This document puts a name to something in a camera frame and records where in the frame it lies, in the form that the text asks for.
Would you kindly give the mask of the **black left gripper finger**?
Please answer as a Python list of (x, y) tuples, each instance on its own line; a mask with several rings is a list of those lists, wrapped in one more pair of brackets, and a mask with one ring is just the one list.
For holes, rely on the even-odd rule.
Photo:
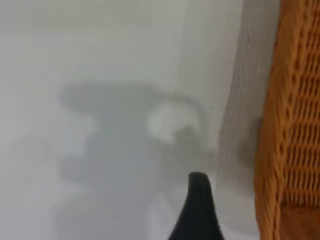
[(187, 196), (170, 240), (221, 240), (211, 183), (202, 172), (188, 175)]

